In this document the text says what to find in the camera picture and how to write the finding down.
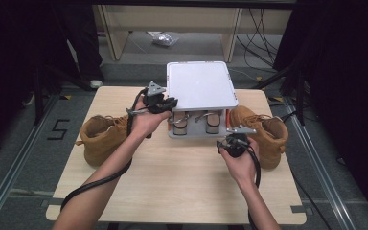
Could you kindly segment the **clear plastic bag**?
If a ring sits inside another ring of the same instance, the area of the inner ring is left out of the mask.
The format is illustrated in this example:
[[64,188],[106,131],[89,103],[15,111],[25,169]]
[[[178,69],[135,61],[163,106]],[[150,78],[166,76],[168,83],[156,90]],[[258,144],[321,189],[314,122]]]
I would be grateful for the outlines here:
[[169,34],[156,34],[152,37],[152,43],[158,46],[171,47],[179,40],[178,37]]

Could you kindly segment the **white shoe rack orange legs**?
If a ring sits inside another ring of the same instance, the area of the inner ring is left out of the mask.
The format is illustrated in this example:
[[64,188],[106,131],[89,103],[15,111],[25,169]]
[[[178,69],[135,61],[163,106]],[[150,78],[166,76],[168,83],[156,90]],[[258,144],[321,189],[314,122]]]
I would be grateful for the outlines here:
[[[223,137],[227,133],[227,114],[239,104],[228,68],[222,61],[168,63],[167,94],[178,99],[168,125],[171,138]],[[220,113],[218,134],[205,131],[205,119],[195,121],[208,110]],[[186,135],[173,134],[173,114],[177,111],[189,114]]]

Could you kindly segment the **tan suede boot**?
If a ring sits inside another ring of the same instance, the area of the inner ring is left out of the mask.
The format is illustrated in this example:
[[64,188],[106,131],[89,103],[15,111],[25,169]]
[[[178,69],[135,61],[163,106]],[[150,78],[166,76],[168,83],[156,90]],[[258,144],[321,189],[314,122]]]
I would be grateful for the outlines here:
[[127,138],[128,116],[114,118],[96,115],[80,128],[77,146],[84,146],[84,159],[88,165],[99,167]]
[[288,129],[279,117],[256,114],[246,106],[239,105],[229,112],[231,127],[249,127],[256,132],[249,134],[258,143],[260,164],[263,169],[273,170],[281,161],[286,150]]

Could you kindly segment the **black sandal with silver strap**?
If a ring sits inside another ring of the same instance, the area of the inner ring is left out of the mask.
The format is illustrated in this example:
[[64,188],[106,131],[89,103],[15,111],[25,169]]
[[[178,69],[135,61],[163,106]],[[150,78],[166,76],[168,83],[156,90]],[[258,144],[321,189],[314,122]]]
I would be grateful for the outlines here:
[[174,112],[172,117],[173,134],[182,136],[187,134],[189,114],[185,111]]
[[219,133],[220,113],[218,111],[208,110],[204,114],[196,117],[195,121],[199,122],[202,119],[206,120],[205,131],[208,134],[218,134]]

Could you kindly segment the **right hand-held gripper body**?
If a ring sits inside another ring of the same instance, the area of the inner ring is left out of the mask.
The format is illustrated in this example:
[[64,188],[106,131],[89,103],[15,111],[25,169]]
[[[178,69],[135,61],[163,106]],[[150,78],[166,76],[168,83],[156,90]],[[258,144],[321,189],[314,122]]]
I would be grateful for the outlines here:
[[227,129],[227,135],[224,139],[224,149],[230,156],[237,158],[240,157],[246,150],[250,142],[247,139],[248,134],[256,134],[255,128],[247,126],[236,126]]

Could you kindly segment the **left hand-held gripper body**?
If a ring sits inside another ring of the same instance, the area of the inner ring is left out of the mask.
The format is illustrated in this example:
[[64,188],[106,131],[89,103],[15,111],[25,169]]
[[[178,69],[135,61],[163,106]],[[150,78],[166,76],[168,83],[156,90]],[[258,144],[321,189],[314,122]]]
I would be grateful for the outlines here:
[[164,93],[166,89],[153,80],[149,83],[149,86],[145,90],[145,96],[143,102],[152,114],[163,113],[162,106],[165,104]]

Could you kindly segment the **black curtain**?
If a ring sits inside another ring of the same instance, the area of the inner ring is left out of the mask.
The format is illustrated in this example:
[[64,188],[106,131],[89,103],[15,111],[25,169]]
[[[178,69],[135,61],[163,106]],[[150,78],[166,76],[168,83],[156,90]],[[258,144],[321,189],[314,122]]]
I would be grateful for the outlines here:
[[80,74],[58,8],[38,0],[0,0],[0,136],[34,83]]
[[368,200],[368,0],[296,0],[276,69],[289,66],[307,40],[313,105]]

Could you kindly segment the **person's right hand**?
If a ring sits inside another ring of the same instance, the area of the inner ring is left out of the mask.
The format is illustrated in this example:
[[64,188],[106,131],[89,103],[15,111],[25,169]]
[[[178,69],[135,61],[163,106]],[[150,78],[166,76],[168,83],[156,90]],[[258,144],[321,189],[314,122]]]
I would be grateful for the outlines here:
[[249,151],[253,150],[258,156],[258,143],[252,138],[248,138],[249,147],[237,158],[232,157],[224,148],[219,148],[219,153],[223,157],[226,166],[239,187],[255,188],[256,169]]

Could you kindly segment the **black metal stand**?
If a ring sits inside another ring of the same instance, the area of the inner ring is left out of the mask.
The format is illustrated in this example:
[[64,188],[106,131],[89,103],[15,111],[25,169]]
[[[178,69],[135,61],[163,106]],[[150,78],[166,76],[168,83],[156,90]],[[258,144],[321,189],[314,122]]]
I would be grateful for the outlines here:
[[305,124],[303,116],[305,78],[302,74],[301,67],[298,64],[292,63],[267,80],[260,81],[258,84],[253,86],[253,89],[263,89],[281,78],[284,78],[284,81],[280,88],[280,92],[283,96],[290,96],[292,93],[295,93],[296,117],[300,122],[300,125],[303,126]]

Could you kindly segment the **person's left hand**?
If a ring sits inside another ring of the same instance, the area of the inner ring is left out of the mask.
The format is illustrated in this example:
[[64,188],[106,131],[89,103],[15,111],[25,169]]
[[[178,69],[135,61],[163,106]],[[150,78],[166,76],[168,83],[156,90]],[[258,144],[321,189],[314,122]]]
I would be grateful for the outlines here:
[[145,112],[136,115],[133,118],[131,136],[136,138],[147,138],[154,133],[159,127],[159,125],[167,120],[171,115],[170,111],[165,111],[158,114],[152,114],[150,112]]

